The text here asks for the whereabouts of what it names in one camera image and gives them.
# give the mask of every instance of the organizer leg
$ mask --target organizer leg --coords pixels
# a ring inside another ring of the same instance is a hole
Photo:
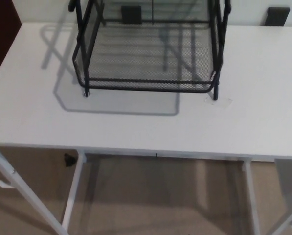
[[[213,100],[218,100],[219,98],[219,82],[214,85],[213,89]]]
[[[88,98],[89,95],[90,95],[89,89],[88,88],[85,88],[84,89],[84,97]]]

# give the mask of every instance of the wire mesh tray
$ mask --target wire mesh tray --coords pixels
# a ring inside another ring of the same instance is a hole
[[[71,1],[70,11],[76,2],[81,15],[78,1]],[[216,2],[206,3],[202,20],[155,20],[152,14],[133,25],[105,19],[104,3],[89,0],[84,17],[78,16],[73,55],[85,96],[89,89],[203,93],[217,87],[225,34],[217,26],[223,23]]]

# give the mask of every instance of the desk leg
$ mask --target desk leg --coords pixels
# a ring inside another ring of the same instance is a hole
[[[261,232],[260,232],[259,216],[258,216],[257,202],[255,199],[255,192],[254,192],[254,187],[253,187],[253,178],[252,178],[252,171],[251,171],[251,159],[245,160],[244,171],[246,173],[246,179],[247,179],[253,234],[260,235]]]
[[[65,210],[63,222],[62,222],[62,226],[65,230],[67,230],[68,226],[69,226],[69,222],[71,219],[72,210],[73,210],[73,206],[74,206],[74,201],[75,201],[75,197],[76,197],[76,192],[77,192],[77,188],[78,188],[78,183],[79,183],[81,173],[82,173],[83,163],[86,162],[85,153],[81,150],[77,150],[77,152],[78,152],[78,160],[77,160],[76,169],[75,169],[75,173],[73,176],[71,189],[69,191],[67,206],[66,206],[66,210]]]
[[[0,153],[0,172],[10,181],[20,194],[33,206],[33,208],[49,223],[58,235],[68,235],[67,231],[57,221],[38,196],[16,172],[8,160]]]

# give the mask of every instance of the white desk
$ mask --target white desk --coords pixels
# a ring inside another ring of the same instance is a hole
[[[292,28],[229,26],[214,102],[208,94],[126,91],[91,91],[85,99],[71,65],[73,27],[23,24],[0,68],[0,145],[73,148],[81,160],[84,152],[292,159]],[[80,159],[63,227],[1,153],[0,171],[67,235]],[[249,162],[246,173],[257,231]]]

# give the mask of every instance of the floor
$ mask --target floor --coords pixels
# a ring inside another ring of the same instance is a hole
[[[74,173],[74,167],[65,167],[63,155],[76,153],[0,150],[61,221]],[[252,234],[240,162],[88,159],[72,214],[71,235]],[[286,212],[286,204],[273,163],[253,163],[252,172],[264,235]],[[55,232],[16,190],[0,188],[0,235],[14,234]],[[283,234],[292,235],[292,228]]]

